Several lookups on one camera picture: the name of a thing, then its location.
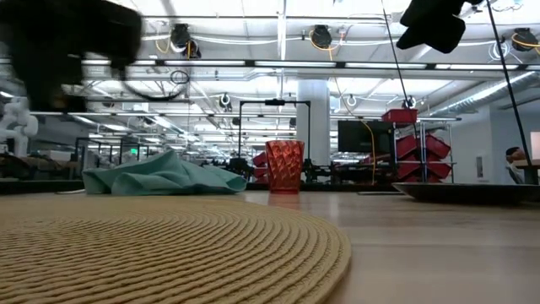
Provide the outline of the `person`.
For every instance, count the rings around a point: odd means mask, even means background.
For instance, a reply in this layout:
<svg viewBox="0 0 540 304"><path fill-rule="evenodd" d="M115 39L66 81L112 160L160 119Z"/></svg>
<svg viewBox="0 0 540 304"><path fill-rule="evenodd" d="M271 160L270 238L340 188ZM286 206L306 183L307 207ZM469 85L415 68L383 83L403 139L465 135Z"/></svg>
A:
<svg viewBox="0 0 540 304"><path fill-rule="evenodd" d="M515 162L524 160L525 152L520 147L511 147L505 151L506 170L515 184L524 184L525 177L523 170L516 167Z"/></svg>

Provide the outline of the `metal shelf rack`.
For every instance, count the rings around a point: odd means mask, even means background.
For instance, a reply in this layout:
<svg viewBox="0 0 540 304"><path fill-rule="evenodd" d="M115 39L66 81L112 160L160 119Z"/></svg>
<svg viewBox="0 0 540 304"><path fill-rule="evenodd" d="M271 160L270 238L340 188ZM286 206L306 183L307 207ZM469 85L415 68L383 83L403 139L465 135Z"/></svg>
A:
<svg viewBox="0 0 540 304"><path fill-rule="evenodd" d="M407 135L399 136L394 141L394 164L396 167L396 179L399 182L430 183L443 182L447 178L452 179L454 177L453 168L455 165L453 162L452 151L446 158L439 159L436 155L432 155L430 152L428 152L425 147L425 136L431 133L429 133L423 126L418 126L417 131L418 132L414 135L414 137L419 140L419 147L417 151L408 155L402 160L399 160L396 157L396 141L399 138Z"/></svg>

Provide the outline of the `red plastic storage bin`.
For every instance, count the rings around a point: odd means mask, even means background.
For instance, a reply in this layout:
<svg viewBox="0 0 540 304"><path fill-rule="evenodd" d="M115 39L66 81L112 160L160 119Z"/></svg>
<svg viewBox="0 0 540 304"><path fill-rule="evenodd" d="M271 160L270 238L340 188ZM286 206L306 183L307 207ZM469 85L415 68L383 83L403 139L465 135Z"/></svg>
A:
<svg viewBox="0 0 540 304"><path fill-rule="evenodd" d="M396 157L399 160L413 154L419 148L419 140L413 135L404 136L396 141Z"/></svg>
<svg viewBox="0 0 540 304"><path fill-rule="evenodd" d="M412 124L416 123L418 111L416 109L391 109L382 115L383 122L392 122L396 124Z"/></svg>
<svg viewBox="0 0 540 304"><path fill-rule="evenodd" d="M439 159L444 159L451 152L451 146L444 140L437 138L431 134L425 136L425 147L432 155L436 155Z"/></svg>

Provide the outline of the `white concrete column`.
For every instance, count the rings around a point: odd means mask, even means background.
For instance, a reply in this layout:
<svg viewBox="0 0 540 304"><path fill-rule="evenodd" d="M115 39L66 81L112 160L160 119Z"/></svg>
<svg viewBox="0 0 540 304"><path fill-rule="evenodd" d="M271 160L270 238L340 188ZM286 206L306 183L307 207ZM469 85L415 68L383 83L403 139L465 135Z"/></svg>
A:
<svg viewBox="0 0 540 304"><path fill-rule="evenodd" d="M330 163L330 91L323 79L297 81L297 101L309 101L296 105L296 138L305 143L305 157L315 165Z"/></svg>

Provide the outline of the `round woven tan placemat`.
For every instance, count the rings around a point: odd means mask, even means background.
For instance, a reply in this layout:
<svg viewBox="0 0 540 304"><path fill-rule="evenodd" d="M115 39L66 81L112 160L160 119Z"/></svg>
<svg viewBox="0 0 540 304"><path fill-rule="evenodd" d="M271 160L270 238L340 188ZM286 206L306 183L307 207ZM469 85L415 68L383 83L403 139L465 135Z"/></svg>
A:
<svg viewBox="0 0 540 304"><path fill-rule="evenodd" d="M322 304L351 256L324 219L236 200L0 199L0 304Z"/></svg>

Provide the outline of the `black monitor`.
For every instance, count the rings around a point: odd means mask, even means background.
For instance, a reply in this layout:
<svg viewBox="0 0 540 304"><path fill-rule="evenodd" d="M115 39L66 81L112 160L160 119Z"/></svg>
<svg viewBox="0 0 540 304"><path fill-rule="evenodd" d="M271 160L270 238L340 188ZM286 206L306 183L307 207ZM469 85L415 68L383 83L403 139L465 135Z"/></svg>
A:
<svg viewBox="0 0 540 304"><path fill-rule="evenodd" d="M390 154L393 152L393 129L389 122L337 122L339 152Z"/></svg>

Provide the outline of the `black stand frame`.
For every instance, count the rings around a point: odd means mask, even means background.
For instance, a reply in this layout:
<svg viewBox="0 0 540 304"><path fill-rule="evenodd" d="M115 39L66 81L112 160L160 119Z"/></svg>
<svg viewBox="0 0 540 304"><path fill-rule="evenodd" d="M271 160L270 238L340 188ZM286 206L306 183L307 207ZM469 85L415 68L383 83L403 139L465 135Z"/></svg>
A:
<svg viewBox="0 0 540 304"><path fill-rule="evenodd" d="M232 160L230 167L236 172L242 172L247 168L247 161L241 157L241 140L242 140L242 118L243 113L242 109L245 104L263 104L264 106L285 106L287 104L305 105L308 108L308 137L307 137L307 158L304 156L300 157L300 168L303 168L305 160L311 158L311 101L310 100L283 100L283 99L269 99L269 100L241 100L239 105L239 116L238 116L238 149L237 157Z"/></svg>

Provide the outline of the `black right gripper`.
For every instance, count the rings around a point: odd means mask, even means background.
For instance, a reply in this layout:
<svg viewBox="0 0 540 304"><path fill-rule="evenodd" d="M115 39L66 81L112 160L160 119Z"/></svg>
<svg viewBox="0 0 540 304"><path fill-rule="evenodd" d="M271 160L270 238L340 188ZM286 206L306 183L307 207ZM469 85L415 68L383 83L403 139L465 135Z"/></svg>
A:
<svg viewBox="0 0 540 304"><path fill-rule="evenodd" d="M459 17L465 0L412 0L400 24L407 29L397 41L406 50L419 45L450 53L459 44L465 22Z"/></svg>

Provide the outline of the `teal cloth napkin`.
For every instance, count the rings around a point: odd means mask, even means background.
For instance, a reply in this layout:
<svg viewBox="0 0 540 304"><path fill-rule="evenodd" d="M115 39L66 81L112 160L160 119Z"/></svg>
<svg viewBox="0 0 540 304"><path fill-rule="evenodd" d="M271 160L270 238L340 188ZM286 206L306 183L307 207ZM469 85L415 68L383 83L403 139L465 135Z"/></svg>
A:
<svg viewBox="0 0 540 304"><path fill-rule="evenodd" d="M116 196L235 194L247 186L240 175L198 166L172 150L112 169L87 169L82 178L86 193Z"/></svg>

